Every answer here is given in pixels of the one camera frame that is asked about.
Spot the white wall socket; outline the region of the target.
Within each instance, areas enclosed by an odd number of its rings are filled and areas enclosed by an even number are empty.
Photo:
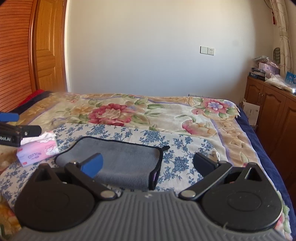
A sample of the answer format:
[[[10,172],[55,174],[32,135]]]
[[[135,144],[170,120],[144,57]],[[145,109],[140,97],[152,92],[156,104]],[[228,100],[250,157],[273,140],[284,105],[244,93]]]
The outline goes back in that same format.
[[[215,49],[214,48],[210,48],[210,47],[201,46],[200,47],[200,53],[201,54],[206,54],[206,55],[214,56],[215,55]]]

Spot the pink cotton tissue box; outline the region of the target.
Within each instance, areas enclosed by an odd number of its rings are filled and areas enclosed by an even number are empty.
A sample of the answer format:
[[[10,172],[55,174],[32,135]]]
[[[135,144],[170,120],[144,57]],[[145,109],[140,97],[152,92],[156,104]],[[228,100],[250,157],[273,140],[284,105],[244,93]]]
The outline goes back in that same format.
[[[56,135],[51,131],[38,137],[23,138],[16,156],[21,166],[26,167],[59,153]]]

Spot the red cloth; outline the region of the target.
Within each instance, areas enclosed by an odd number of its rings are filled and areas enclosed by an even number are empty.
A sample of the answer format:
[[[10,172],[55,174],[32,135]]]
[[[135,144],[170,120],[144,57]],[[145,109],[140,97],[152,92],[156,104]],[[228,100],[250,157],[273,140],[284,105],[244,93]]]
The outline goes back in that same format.
[[[44,90],[36,90],[29,96],[25,98],[24,101],[22,101],[16,108],[19,109],[28,109],[31,106],[33,106],[35,103],[39,102],[40,100],[46,98],[48,96],[48,92]]]

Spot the white cardboard box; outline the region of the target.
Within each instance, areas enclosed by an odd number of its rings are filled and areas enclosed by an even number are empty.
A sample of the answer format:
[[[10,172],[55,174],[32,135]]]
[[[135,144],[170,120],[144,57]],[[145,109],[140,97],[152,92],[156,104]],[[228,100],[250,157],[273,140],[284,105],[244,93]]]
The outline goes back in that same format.
[[[249,125],[255,127],[259,117],[260,106],[249,103],[245,99],[241,100],[239,106],[245,113]]]

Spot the pink patterned box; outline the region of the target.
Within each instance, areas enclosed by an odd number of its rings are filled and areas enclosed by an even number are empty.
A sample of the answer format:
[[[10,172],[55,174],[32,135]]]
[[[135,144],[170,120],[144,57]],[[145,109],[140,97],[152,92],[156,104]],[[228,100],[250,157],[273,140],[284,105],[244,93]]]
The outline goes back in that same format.
[[[260,70],[263,70],[265,72],[267,78],[269,78],[271,75],[280,74],[280,69],[278,67],[263,62],[259,62],[258,66]]]

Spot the blue floral white cloth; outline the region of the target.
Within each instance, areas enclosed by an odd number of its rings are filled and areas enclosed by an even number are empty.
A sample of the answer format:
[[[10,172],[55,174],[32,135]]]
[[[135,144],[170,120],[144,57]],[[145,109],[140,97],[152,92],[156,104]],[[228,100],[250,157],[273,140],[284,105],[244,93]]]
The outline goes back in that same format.
[[[19,147],[15,161],[1,174],[1,195],[10,206],[36,168],[43,163],[63,167],[100,154],[102,168],[88,166],[94,179],[115,192],[179,193],[200,181],[194,154],[213,161],[220,155],[205,138],[121,126],[63,124],[38,141]]]

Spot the wooden wardrobe door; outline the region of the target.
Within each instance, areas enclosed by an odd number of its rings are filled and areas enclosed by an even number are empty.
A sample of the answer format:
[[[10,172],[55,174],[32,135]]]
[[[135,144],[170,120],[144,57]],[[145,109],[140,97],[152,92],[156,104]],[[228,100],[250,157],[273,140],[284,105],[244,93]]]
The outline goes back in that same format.
[[[33,1],[29,28],[29,68],[36,89],[67,91],[65,20],[67,1]]]

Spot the dark book stack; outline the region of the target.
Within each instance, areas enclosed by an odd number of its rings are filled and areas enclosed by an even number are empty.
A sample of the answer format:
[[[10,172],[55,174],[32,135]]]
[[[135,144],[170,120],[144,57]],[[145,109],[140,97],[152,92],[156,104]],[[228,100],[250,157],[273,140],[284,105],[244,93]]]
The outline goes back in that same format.
[[[249,77],[265,81],[266,72],[253,67],[253,68],[251,68],[251,71],[249,72]]]

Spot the dark blue bed sheet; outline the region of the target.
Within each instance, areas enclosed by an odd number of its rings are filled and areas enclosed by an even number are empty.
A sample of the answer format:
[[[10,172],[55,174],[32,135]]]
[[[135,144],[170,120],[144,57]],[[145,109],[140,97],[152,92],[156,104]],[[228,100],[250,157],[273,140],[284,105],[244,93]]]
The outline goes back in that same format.
[[[290,229],[291,229],[291,237],[292,240],[295,240],[295,211],[293,209],[293,204],[290,199],[290,195],[288,194],[287,188],[282,180],[280,173],[278,172],[277,168],[275,167],[274,163],[270,160],[269,156],[265,152],[264,148],[262,147],[256,133],[254,132],[253,128],[248,123],[248,118],[241,107],[238,107],[240,111],[240,116],[236,118],[236,121],[240,125],[241,129],[246,133],[248,136],[252,147],[254,148],[255,152],[257,153],[260,162],[267,172],[267,175],[273,181],[276,189],[281,193],[283,201],[285,205],[290,209],[288,213],[288,217],[290,220]]]

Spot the patterned cream curtain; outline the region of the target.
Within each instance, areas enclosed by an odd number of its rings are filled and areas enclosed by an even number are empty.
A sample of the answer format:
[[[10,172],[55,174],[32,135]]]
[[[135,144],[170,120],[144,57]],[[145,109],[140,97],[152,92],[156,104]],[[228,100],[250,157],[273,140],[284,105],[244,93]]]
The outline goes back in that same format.
[[[287,7],[284,0],[270,0],[270,3],[280,38],[280,74],[285,77],[287,72],[293,71]]]

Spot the cream folded cloth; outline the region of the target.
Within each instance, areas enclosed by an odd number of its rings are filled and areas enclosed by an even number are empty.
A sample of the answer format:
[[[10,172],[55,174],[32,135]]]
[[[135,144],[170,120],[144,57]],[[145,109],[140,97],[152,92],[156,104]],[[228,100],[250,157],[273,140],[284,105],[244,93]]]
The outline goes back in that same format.
[[[271,75],[270,78],[265,79],[265,83],[273,85],[279,89],[285,90],[291,94],[295,94],[295,88],[292,88],[289,85],[287,85],[280,75]]]

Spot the purple and grey towel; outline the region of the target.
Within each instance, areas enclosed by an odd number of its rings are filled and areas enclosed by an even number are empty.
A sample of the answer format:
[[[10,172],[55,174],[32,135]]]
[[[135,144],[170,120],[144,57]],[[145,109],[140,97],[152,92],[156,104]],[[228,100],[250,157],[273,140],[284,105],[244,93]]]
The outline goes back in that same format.
[[[86,160],[102,154],[103,167],[94,179],[100,183],[133,190],[155,190],[164,152],[170,146],[153,147],[95,137],[82,137],[55,157],[56,165]]]

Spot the blue picture box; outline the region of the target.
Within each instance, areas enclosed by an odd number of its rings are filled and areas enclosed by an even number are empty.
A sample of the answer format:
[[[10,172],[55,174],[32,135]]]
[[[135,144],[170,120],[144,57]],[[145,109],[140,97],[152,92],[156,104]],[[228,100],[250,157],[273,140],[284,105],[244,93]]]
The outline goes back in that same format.
[[[296,86],[296,75],[291,72],[287,72],[286,77],[285,77],[285,82],[288,85]]]

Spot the wooden side cabinet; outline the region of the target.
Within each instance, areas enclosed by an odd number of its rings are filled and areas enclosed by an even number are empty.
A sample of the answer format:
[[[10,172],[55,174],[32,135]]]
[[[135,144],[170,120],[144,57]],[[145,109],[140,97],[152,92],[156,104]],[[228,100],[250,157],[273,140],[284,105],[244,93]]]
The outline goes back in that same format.
[[[247,78],[245,100],[260,106],[256,134],[287,187],[295,182],[295,96]]]

